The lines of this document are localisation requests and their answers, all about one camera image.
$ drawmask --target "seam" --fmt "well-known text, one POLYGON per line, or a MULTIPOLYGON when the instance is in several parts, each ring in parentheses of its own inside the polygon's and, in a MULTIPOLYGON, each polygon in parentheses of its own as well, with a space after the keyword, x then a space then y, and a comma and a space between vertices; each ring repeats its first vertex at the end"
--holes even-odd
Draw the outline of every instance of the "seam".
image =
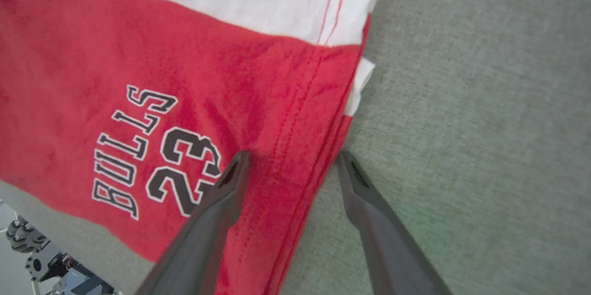
MULTIPOLYGON (((323 17, 323 20, 322 20, 322 26, 320 28, 320 34, 318 35, 318 41, 316 41, 316 44, 319 44, 319 42, 320 42, 320 37, 322 36, 322 32, 323 32, 323 30, 325 28, 326 16, 327 16, 327 13, 328 13, 329 6, 330 5, 331 5, 331 0, 328 0, 327 3, 326 3, 325 16, 323 17)), ((308 65, 310 65, 310 63, 312 63, 312 59, 314 58, 315 53, 316 53, 316 51, 313 51, 312 54, 310 55, 310 59, 308 60, 308 65)), ((316 77, 316 73, 318 72, 319 67, 320 67, 320 60, 318 62, 318 65, 316 66, 316 71, 314 72, 314 74, 312 75, 312 78, 310 79, 310 82, 308 83, 308 88, 306 89, 306 93, 304 94, 304 100, 302 101, 302 105, 300 106, 300 108, 299 108, 299 110, 298 110, 298 112, 296 114, 296 117, 295 117, 296 120, 294 121, 294 123, 293 123, 293 125, 292 125, 292 127, 291 127, 291 129, 289 131, 289 135, 288 135, 289 138, 288 138, 288 142, 287 142, 287 149, 289 149, 289 143, 291 142, 291 135, 293 134, 293 127, 295 126, 295 123, 297 122, 297 117, 299 116, 300 111, 302 110, 302 107, 304 105, 304 101, 308 97, 308 92, 310 90, 310 87, 312 87, 312 81, 316 77)), ((272 169, 272 167, 275 165, 274 161, 277 158, 276 157, 277 147, 279 145, 279 140, 282 137, 281 133, 283 131, 283 127, 285 126, 285 123, 287 122, 287 116, 289 115, 290 110, 293 107, 293 104, 294 104, 294 102, 297 99, 297 95, 298 95, 297 93, 294 95, 293 99, 291 100, 291 103, 289 104, 289 108, 287 109, 287 112, 285 113, 285 116, 283 117, 283 121, 281 122, 281 126, 280 126, 280 129, 279 129, 279 135, 277 137, 277 140, 275 141, 275 145, 273 146, 273 153, 272 153, 273 158, 271 159, 270 166, 267 167, 267 169, 265 171, 265 175, 264 175, 263 179, 266 178, 266 176, 268 175, 268 173, 270 172, 270 170, 272 169)), ((287 151, 285 152, 285 156, 283 157, 283 161, 282 161, 281 167, 279 167, 279 169, 282 169, 283 168, 283 164, 285 163, 285 159, 286 158, 287 158, 287 151)), ((268 194, 265 195, 263 202, 266 200, 266 198, 268 198, 268 195, 271 194, 271 191, 272 191, 272 188, 274 187, 274 185, 275 185, 275 182, 273 182, 273 184, 271 185, 271 187, 267 191, 268 194)), ((251 238, 253 236, 253 233, 258 228, 258 225, 260 223, 260 218, 264 214, 266 214, 266 211, 268 210, 268 204, 265 204, 263 206, 263 209, 264 209, 264 211, 262 213, 258 214, 258 217, 257 217, 256 221, 252 224, 253 226, 252 227, 247 227, 250 230, 249 230, 249 233, 248 233, 247 238, 245 240, 245 243, 244 243, 244 245, 242 247, 242 253, 240 254, 240 258, 238 259, 238 269, 236 270, 236 272, 238 273, 238 275, 241 273, 242 261, 244 259, 244 255, 247 253, 247 248, 248 248, 248 245, 251 242, 251 238)))
POLYGON ((325 30, 326 16, 329 13, 329 7, 331 7, 331 0, 328 0, 328 2, 326 3, 325 16, 322 18, 322 26, 320 28, 320 34, 318 34, 318 40, 316 41, 316 44, 320 43, 322 32, 325 30))
POLYGON ((329 37, 326 39, 324 45, 327 45, 329 43, 329 40, 331 39, 331 36, 334 33, 334 30, 336 29, 336 26, 338 25, 338 16, 340 15, 340 9, 341 9, 342 6, 343 6, 343 0, 339 0, 338 1, 338 9, 336 11, 336 18, 334 19, 333 29, 331 30, 331 33, 329 34, 329 37))
MULTIPOLYGON (((353 76, 353 78, 351 78, 351 80, 349 82, 350 85, 349 85, 349 88, 347 88, 347 91, 350 91, 350 89, 353 87, 353 80, 354 79, 355 79, 355 76, 353 76)), ((348 96, 348 95, 349 95, 348 93, 344 93, 344 95, 342 95, 342 97, 340 99, 340 103, 339 104, 343 104, 344 103, 344 100, 345 100, 345 97, 348 96)), ((338 141, 338 132, 340 131, 340 128, 343 126, 343 122, 344 122, 342 120, 342 118, 343 118, 344 115, 338 115, 339 113, 340 112, 337 111, 337 115, 331 121, 331 124, 329 125, 329 129, 328 129, 328 131, 326 133, 326 136, 325 136, 325 141, 326 141, 327 139, 329 139, 333 127, 334 126, 337 126, 336 131, 334 131, 335 135, 334 135, 334 137, 332 139, 332 142, 331 143, 328 143, 328 144, 324 144, 321 147, 321 149, 319 151, 319 154, 318 154, 318 156, 315 159, 315 164, 319 160, 319 158, 321 157, 321 155, 323 154, 323 151, 326 148, 333 149, 334 148, 334 145, 338 141)), ((310 196, 306 195, 306 192, 308 192, 310 188, 313 188, 314 193, 312 193, 311 196, 312 197, 315 196, 315 192, 317 192, 317 190, 319 189, 319 187, 321 185, 321 183, 318 183, 318 182, 319 182, 319 179, 321 178, 321 175, 323 173, 323 170, 331 165, 331 163, 328 163, 328 162, 329 162, 328 160, 325 160, 325 162, 323 163, 323 165, 322 165, 322 167, 320 169, 319 177, 318 177, 318 179, 316 179, 316 182, 314 182, 314 183, 310 183, 312 181, 312 179, 314 179, 314 169, 315 169, 315 167, 312 167, 312 172, 310 173, 310 176, 308 177, 308 180, 306 181, 306 186, 302 190, 302 192, 300 194, 300 197, 298 198, 298 201, 296 203, 296 206, 295 206, 295 209, 294 209, 294 213, 291 215, 291 219, 289 220, 289 227, 293 227, 294 226, 294 223, 297 222, 297 220, 296 220, 297 211, 298 211, 298 209, 302 208, 300 205, 302 204, 302 201, 304 200, 304 198, 310 197, 310 196)), ((304 213, 303 218, 300 219, 300 223, 298 224, 298 231, 295 233, 296 236, 297 236, 297 234, 299 232, 299 228, 302 227, 302 224, 303 224, 304 220, 306 220, 306 215, 308 215, 308 213, 304 213)), ((289 244, 288 242, 289 242, 289 231, 288 231, 287 234, 285 234, 285 237, 283 237, 283 241, 281 242, 281 246, 279 246, 279 251, 278 251, 279 253, 281 253, 283 250, 286 249, 285 248, 285 245, 289 244)), ((289 256, 292 254, 292 252, 293 252, 293 250, 295 249, 296 246, 293 246, 291 248, 288 248, 289 249, 289 254, 287 255, 287 259, 289 259, 289 256)), ((279 261, 279 256, 280 256, 280 254, 277 255, 277 257, 275 257, 275 261, 273 262, 272 270, 271 270, 271 275, 270 275, 269 279, 267 280, 267 283, 266 283, 266 286, 265 286, 265 290, 263 292, 264 295, 268 294, 270 287, 273 286, 272 285, 272 281, 273 281, 272 279, 273 279, 273 276, 275 274, 274 271, 277 270, 277 267, 281 267, 281 265, 280 265, 281 262, 279 261)), ((283 279, 285 277, 285 273, 287 272, 287 269, 285 267, 283 267, 283 269, 280 272, 281 272, 281 274, 279 275, 279 283, 281 283, 281 279, 283 279)))
MULTIPOLYGON (((308 65, 310 63, 312 63, 312 59, 314 58, 316 51, 314 51, 314 53, 312 53, 310 60, 308 61, 308 65)), ((277 168, 277 171, 273 172, 272 177, 274 177, 273 182, 271 183, 271 185, 268 187, 267 195, 265 195, 265 197, 263 198, 263 202, 267 201, 267 198, 269 197, 269 195, 272 193, 273 188, 277 185, 277 176, 276 174, 280 173, 281 170, 283 169, 283 166, 285 165, 285 160, 287 160, 287 154, 289 153, 289 145, 291 144, 291 139, 293 137, 293 131, 294 131, 294 127, 296 126, 296 123, 298 122, 298 118, 300 116, 300 113, 302 112, 302 108, 304 107, 304 104, 306 104, 306 99, 308 99, 308 94, 310 93, 310 89, 312 88, 312 82, 314 82, 314 79, 316 78, 316 74, 318 73, 318 70, 320 68, 321 65, 321 61, 319 60, 316 66, 316 70, 314 71, 314 74, 312 75, 312 78, 310 79, 310 81, 308 82, 308 86, 306 86, 306 90, 304 91, 304 95, 302 98, 301 103, 298 106, 297 112, 295 113, 294 116, 294 121, 291 123, 291 127, 289 129, 289 134, 287 135, 287 144, 285 146, 285 152, 283 153, 282 157, 281 157, 281 164, 280 166, 277 168)), ((262 206, 263 211, 261 213, 258 213, 258 217, 257 220, 253 223, 253 227, 251 227, 249 235, 247 236, 247 239, 245 240, 245 244, 243 246, 243 250, 242 253, 240 255, 240 260, 238 263, 238 273, 240 273, 240 269, 242 267, 242 261, 244 258, 244 255, 247 253, 247 247, 250 244, 251 238, 254 234, 254 232, 259 228, 259 224, 260 221, 262 220, 262 218, 264 218, 266 216, 266 214, 268 213, 269 210, 269 205, 268 203, 265 203, 264 206, 262 206)))

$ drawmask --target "gray fabric surface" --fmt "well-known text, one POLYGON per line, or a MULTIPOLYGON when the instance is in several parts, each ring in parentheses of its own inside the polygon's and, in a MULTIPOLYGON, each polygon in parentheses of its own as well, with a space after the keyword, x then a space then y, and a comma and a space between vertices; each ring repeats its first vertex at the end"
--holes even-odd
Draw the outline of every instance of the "gray fabric surface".
MULTIPOLYGON (((591 0, 378 0, 365 56, 347 146, 452 291, 591 293, 591 0)), ((0 198, 127 293, 150 267, 101 227, 0 198)), ((334 171, 282 294, 371 294, 334 171)))

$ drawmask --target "black lettering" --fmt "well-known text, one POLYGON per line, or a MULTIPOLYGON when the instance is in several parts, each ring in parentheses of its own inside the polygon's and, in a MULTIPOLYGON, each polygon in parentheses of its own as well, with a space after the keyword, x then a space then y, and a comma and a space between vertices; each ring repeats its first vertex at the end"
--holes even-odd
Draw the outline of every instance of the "black lettering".
POLYGON ((184 142, 189 145, 186 155, 190 158, 203 160, 205 152, 211 153, 212 160, 205 162, 203 168, 204 175, 208 175, 216 179, 221 175, 219 169, 220 154, 217 146, 211 143, 211 139, 207 136, 201 136, 196 132, 181 129, 180 127, 173 127, 166 131, 160 152, 164 160, 171 164, 180 165, 183 153, 177 150, 179 142, 184 142))
POLYGON ((120 151, 123 151, 123 152, 133 156, 133 158, 135 158, 137 160, 143 161, 144 157, 146 155, 146 148, 148 147, 148 141, 146 139, 143 139, 140 136, 133 136, 133 141, 137 142, 137 144, 138 144, 138 146, 136 148, 133 148, 133 146, 129 146, 129 145, 127 145, 123 142, 120 142, 116 139, 112 139, 106 133, 101 133, 101 135, 99 136, 99 140, 97 140, 97 143, 99 143, 101 145, 112 146, 120 151))
POLYGON ((141 131, 148 136, 150 135, 150 133, 152 133, 152 131, 154 131, 154 129, 156 129, 158 122, 160 122, 160 118, 158 116, 150 114, 144 114, 144 119, 148 120, 148 123, 141 122, 140 120, 136 120, 135 118, 128 116, 126 113, 118 109, 115 111, 113 116, 111 116, 111 118, 118 122, 121 121, 129 125, 133 125, 134 127, 141 129, 141 131))
POLYGON ((135 181, 135 170, 135 165, 110 156, 101 150, 95 150, 95 172, 131 187, 135 181), (115 169, 122 170, 123 174, 118 173, 115 169))
POLYGON ((207 193, 209 191, 211 191, 211 189, 213 189, 213 187, 215 186, 215 183, 209 182, 209 181, 205 181, 205 180, 199 180, 197 183, 197 187, 195 188, 195 192, 199 194, 199 198, 197 198, 197 203, 200 204, 201 203, 201 199, 203 199, 203 197, 205 195, 207 195, 207 193))
POLYGON ((148 110, 152 110, 153 112, 166 114, 179 101, 172 95, 167 95, 152 90, 142 90, 139 93, 139 96, 135 96, 137 91, 137 87, 133 85, 127 85, 127 100, 139 107, 144 106, 144 104, 146 104, 146 102, 150 99, 154 100, 156 103, 150 104, 150 106, 148 106, 148 110))
POLYGON ((125 191, 117 190, 99 179, 95 179, 92 198, 128 212, 135 220, 139 220, 138 205, 133 196, 125 191))
POLYGON ((166 194, 168 194, 168 191, 164 188, 166 183, 171 184, 181 215, 189 217, 198 202, 194 200, 193 195, 191 194, 187 175, 183 171, 168 166, 154 169, 152 176, 150 176, 150 179, 146 184, 148 197, 159 203, 164 202, 164 198, 166 198, 166 194))

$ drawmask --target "red stitching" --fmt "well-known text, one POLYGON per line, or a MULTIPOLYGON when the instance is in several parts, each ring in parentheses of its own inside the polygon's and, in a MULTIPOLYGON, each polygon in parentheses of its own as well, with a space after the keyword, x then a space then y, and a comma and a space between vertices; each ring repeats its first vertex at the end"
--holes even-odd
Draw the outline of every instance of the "red stitching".
POLYGON ((329 37, 326 39, 326 42, 324 45, 327 45, 329 43, 329 40, 331 39, 331 36, 334 33, 334 30, 336 29, 336 25, 338 25, 338 14, 340 14, 340 8, 342 6, 343 6, 343 0, 338 1, 338 9, 336 11, 336 19, 334 20, 334 26, 333 26, 333 29, 331 30, 331 33, 329 34, 329 37))
MULTIPOLYGON (((349 88, 348 88, 347 90, 349 90, 350 88, 352 88, 352 86, 353 86, 353 79, 351 79, 351 80, 349 81, 349 88)), ((343 103, 344 103, 344 100, 345 100, 344 98, 346 98, 346 97, 348 97, 348 94, 347 94, 347 93, 345 93, 344 95, 342 95, 342 97, 340 98, 340 104, 343 104, 343 103)), ((329 125, 329 129, 328 129, 328 131, 327 131, 327 132, 326 132, 326 134, 325 134, 325 140, 326 140, 326 137, 329 135, 329 133, 331 133, 331 130, 332 130, 333 126, 334 126, 334 125, 337 125, 337 123, 335 123, 335 121, 336 121, 336 120, 341 120, 341 119, 342 119, 342 117, 340 118, 340 117, 338 117, 338 116, 337 116, 337 117, 333 118, 333 120, 331 120, 331 124, 329 125)), ((340 122, 338 123, 338 128, 337 128, 337 129, 336 129, 336 131, 334 131, 334 132, 335 132, 335 133, 338 133, 338 132, 340 131, 340 128, 341 128, 342 126, 343 126, 343 121, 340 121, 340 122)), ((332 148, 334 148, 334 146, 335 146, 335 144, 336 144, 336 142, 337 142, 337 141, 338 141, 338 137, 334 137, 334 139, 333 139, 332 143, 330 144, 330 145, 331 145, 331 149, 332 149, 332 148)), ((321 154, 323 154, 323 150, 325 150, 325 148, 326 148, 326 147, 327 147, 327 144, 325 144, 325 145, 323 145, 323 146, 321 147, 321 149, 320 149, 320 151, 319 151, 319 153, 318 153, 318 156, 316 157, 316 160, 315 160, 315 161, 317 161, 317 160, 318 160, 318 158, 319 158, 319 156, 321 156, 321 154)), ((308 177, 308 180, 306 181, 306 183, 307 183, 308 185, 307 185, 307 186, 304 188, 304 190, 302 190, 302 193, 300 194, 300 197, 298 198, 298 201, 297 201, 297 203, 296 203, 296 206, 295 206, 295 209, 294 209, 294 213, 291 215, 291 220, 289 221, 289 225, 290 225, 291 227, 293 227, 293 226, 294 226, 294 225, 293 225, 293 224, 294 224, 294 222, 297 222, 297 220, 295 220, 295 216, 296 216, 296 212, 295 212, 295 211, 297 211, 298 209, 300 209, 300 208, 301 208, 301 207, 300 207, 300 204, 302 203, 302 200, 303 200, 304 198, 306 198, 306 197, 307 197, 307 196, 305 195, 306 191, 308 191, 310 188, 312 188, 314 191, 316 191, 316 192, 317 192, 317 191, 319 190, 319 188, 320 188, 320 185, 322 184, 322 182, 320 182, 320 183, 317 183, 317 181, 318 181, 320 178, 318 178, 316 182, 314 182, 314 183, 310 184, 310 182, 311 182, 311 181, 312 181, 312 179, 314 178, 314 166, 312 167, 312 171, 310 172, 310 176, 308 177)), ((329 165, 327 165, 327 164, 323 164, 323 167, 322 167, 322 169, 320 170, 319 176, 321 176, 321 174, 323 173, 323 169, 325 169, 327 166, 329 166, 329 165)), ((304 213, 304 218, 303 218, 303 219, 300 219, 300 223, 299 223, 299 225, 298 225, 298 231, 295 233, 295 234, 296 234, 296 237, 297 237, 297 234, 298 234, 298 232, 299 232, 299 228, 301 228, 301 227, 304 225, 304 223, 305 223, 305 220, 306 220, 306 215, 307 215, 307 213, 304 213)), ((288 238, 287 238, 287 235, 288 235, 288 234, 285 234, 285 237, 283 237, 283 241, 281 242, 281 246, 279 247, 279 252, 282 252, 283 250, 285 250, 285 245, 287 245, 287 244, 288 244, 288 243, 287 243, 287 240, 288 240, 288 238)), ((292 247, 289 249, 289 254, 286 256, 286 257, 287 257, 287 260, 289 260, 289 256, 291 255, 291 253, 292 253, 292 252, 294 251, 294 249, 296 249, 296 248, 297 248, 297 245, 294 245, 294 246, 292 246, 292 247)), ((278 254, 278 255, 275 257, 275 261, 273 262, 271 276, 270 276, 270 278, 267 280, 267 283, 266 283, 266 285, 265 285, 265 290, 264 290, 264 292, 263 292, 263 294, 264 294, 264 295, 268 294, 268 292, 269 292, 269 288, 270 288, 270 287, 272 287, 272 284, 271 284, 271 279, 272 279, 272 276, 274 275, 274 271, 277 269, 277 264, 279 264, 279 256, 280 256, 280 254, 278 254)), ((289 268, 289 264, 288 264, 288 265, 285 265, 285 266, 283 266, 283 269, 281 269, 281 270, 282 270, 282 272, 281 272, 281 276, 279 276, 279 281, 278 281, 278 282, 279 282, 279 284, 281 284, 281 279, 285 278, 285 274, 287 273, 287 269, 288 269, 288 268, 289 268)))
MULTIPOLYGON (((265 169, 264 175, 262 176, 263 179, 266 179, 266 177, 268 176, 268 173, 270 171, 272 171, 272 169, 275 165, 275 159, 277 158, 277 147, 279 145, 279 140, 281 140, 281 137, 283 136, 283 127, 285 127, 285 123, 287 122, 287 117, 289 114, 291 114, 291 108, 294 106, 294 103, 296 102, 297 97, 298 97, 298 93, 296 92, 296 93, 294 93, 294 97, 293 97, 293 99, 291 99, 291 102, 289 103, 289 106, 287 107, 287 112, 285 112, 285 116, 283 116, 283 120, 281 121, 281 124, 279 125, 279 135, 277 137, 277 140, 275 141, 275 145, 273 146, 273 150, 271 152, 273 157, 270 160, 270 165, 268 167, 266 167, 266 169, 265 169)), ((267 192, 266 195, 264 195, 264 197, 262 198, 262 201, 266 200, 266 198, 269 196, 269 194, 270 194, 270 192, 267 192)), ((247 205, 243 206, 242 207, 243 214, 245 214, 247 211, 251 211, 252 206, 253 206, 253 204, 249 204, 248 206, 247 205)), ((238 268, 236 269, 237 274, 240 274, 240 270, 242 268, 242 260, 244 258, 244 255, 247 253, 248 245, 251 242, 251 236, 253 236, 253 233, 255 232, 255 230, 258 227, 260 217, 261 217, 261 215, 258 215, 258 217, 255 219, 255 222, 251 224, 253 226, 249 228, 247 238, 245 240, 243 247, 241 248, 240 258, 238 258, 238 268)))
POLYGON ((325 17, 322 18, 322 26, 320 28, 320 34, 318 34, 318 40, 316 41, 316 44, 319 44, 320 37, 322 36, 322 31, 325 30, 326 15, 329 12, 329 7, 330 6, 331 6, 331 0, 329 0, 329 2, 326 4, 325 17))
MULTIPOLYGON (((310 55, 310 59, 308 60, 308 65, 310 65, 310 63, 312 63, 312 59, 313 59, 314 55, 315 55, 315 52, 312 52, 312 55, 310 55)), ((296 126, 298 118, 300 117, 300 112, 302 111, 302 108, 304 107, 304 104, 306 103, 306 99, 308 99, 308 94, 310 94, 310 89, 312 88, 312 82, 314 82, 314 79, 316 78, 316 74, 318 73, 318 70, 320 68, 320 64, 321 64, 321 61, 319 59, 317 66, 316 66, 316 70, 314 71, 314 74, 312 75, 312 77, 310 78, 310 81, 308 82, 308 86, 306 87, 306 91, 304 91, 304 95, 302 96, 303 97, 302 101, 299 103, 299 105, 296 108, 297 112, 295 113, 295 116, 294 116, 295 120, 291 123, 291 127, 289 129, 289 134, 287 135, 287 145, 286 145, 287 150, 289 149, 289 144, 291 144, 291 138, 293 136, 294 127, 296 126)), ((294 99, 292 100, 292 105, 296 101, 297 97, 298 97, 298 94, 296 94, 294 99)), ((283 119, 282 125, 284 124, 285 120, 287 120, 287 116, 283 119)), ((267 190, 267 194, 264 196, 262 201, 264 201, 264 200, 266 200, 266 198, 268 198, 268 196, 271 194, 273 188, 277 185, 277 173, 281 173, 281 171, 283 170, 283 166, 285 165, 285 160, 287 159, 287 154, 288 153, 286 151, 283 154, 283 158, 281 158, 281 163, 279 164, 277 171, 272 173, 272 176, 275 177, 275 179, 270 183, 268 190, 267 190)), ((267 171, 272 171, 272 167, 269 167, 267 169, 267 171)), ((253 236, 254 232, 258 229, 261 219, 264 218, 265 215, 268 213, 268 209, 269 209, 268 205, 263 206, 262 212, 258 214, 257 220, 253 223, 253 227, 251 227, 251 229, 250 229, 250 232, 247 236, 247 239, 245 240, 245 244, 243 246, 242 253, 240 254, 240 258, 238 261, 238 269, 237 269, 238 274, 240 274, 240 270, 242 268, 242 260, 244 259, 244 255, 247 253, 248 246, 251 242, 251 237, 253 236)))

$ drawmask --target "folded cloth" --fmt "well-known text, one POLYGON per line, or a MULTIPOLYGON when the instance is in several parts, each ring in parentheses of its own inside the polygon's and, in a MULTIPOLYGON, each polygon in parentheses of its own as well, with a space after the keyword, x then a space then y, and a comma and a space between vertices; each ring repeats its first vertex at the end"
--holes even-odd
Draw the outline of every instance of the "folded cloth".
POLYGON ((1 0, 0 179, 156 261, 250 150, 216 293, 274 295, 371 74, 375 1, 1 0))

